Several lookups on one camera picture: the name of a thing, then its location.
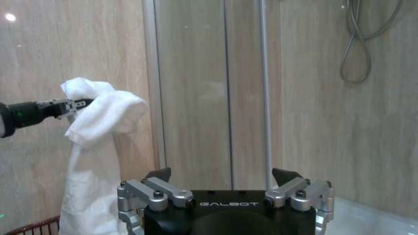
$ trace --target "screw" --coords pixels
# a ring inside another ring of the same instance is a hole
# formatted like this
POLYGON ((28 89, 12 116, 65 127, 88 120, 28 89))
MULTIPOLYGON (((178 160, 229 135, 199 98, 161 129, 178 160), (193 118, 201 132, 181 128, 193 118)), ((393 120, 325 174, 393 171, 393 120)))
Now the screw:
POLYGON ((160 190, 153 191, 153 198, 161 198, 164 193, 160 190))
POLYGON ((305 198, 305 191, 301 190, 301 189, 299 189, 299 190, 296 191, 296 197, 305 198))

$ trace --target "basket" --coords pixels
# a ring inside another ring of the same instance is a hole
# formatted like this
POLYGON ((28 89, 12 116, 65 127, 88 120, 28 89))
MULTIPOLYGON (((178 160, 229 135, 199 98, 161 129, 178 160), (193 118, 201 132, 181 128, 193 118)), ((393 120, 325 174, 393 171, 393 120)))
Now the basket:
POLYGON ((41 222, 22 226, 5 235, 56 235, 60 230, 60 217, 52 217, 41 222))

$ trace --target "bathtub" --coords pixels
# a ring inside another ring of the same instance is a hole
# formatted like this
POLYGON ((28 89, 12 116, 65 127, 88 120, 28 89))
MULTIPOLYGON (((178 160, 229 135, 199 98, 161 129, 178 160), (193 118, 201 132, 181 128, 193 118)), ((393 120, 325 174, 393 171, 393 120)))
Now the bathtub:
POLYGON ((418 220, 336 197, 325 235, 418 235, 418 220))

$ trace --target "white towel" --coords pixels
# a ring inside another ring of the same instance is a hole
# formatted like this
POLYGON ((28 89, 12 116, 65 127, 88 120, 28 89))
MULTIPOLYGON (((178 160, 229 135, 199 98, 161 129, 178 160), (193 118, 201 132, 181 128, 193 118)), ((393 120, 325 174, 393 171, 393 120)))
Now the white towel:
POLYGON ((65 136, 73 142, 60 210, 61 235, 126 234, 117 219, 118 159, 112 132, 134 130, 145 101, 110 84, 73 78, 61 84, 69 99, 94 99, 81 109, 65 136))

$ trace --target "metal hose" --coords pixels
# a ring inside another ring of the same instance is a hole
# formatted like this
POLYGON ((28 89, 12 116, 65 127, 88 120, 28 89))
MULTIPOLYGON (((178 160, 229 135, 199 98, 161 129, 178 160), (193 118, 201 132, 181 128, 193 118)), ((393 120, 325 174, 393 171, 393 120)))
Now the metal hose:
POLYGON ((367 48, 367 44, 365 41, 368 41, 369 39, 375 38, 376 36, 379 36, 387 29, 389 24, 393 21, 393 18, 400 10, 400 6, 403 4, 404 0, 399 0, 396 7, 392 11, 392 14, 388 18, 388 20, 385 21, 385 23, 369 34, 369 35, 363 35, 359 26, 357 26, 357 19, 359 19, 359 11, 360 11, 360 0, 347 0, 347 10, 345 10, 345 27, 347 27, 347 31, 351 34, 348 43, 347 43, 347 47, 345 47, 345 51, 344 51, 344 55, 341 57, 341 61, 340 61, 340 65, 339 65, 339 75, 340 75, 340 79, 345 82, 345 83, 360 83, 365 80, 365 78, 369 75, 369 71, 371 71, 371 57, 369 57, 369 51, 367 48), (360 47, 364 51, 364 57, 365 57, 365 72, 361 75, 361 77, 356 80, 348 80, 343 69, 345 66, 345 60, 347 60, 347 56, 348 56, 348 52, 353 43, 353 39, 359 40, 360 43, 360 47))

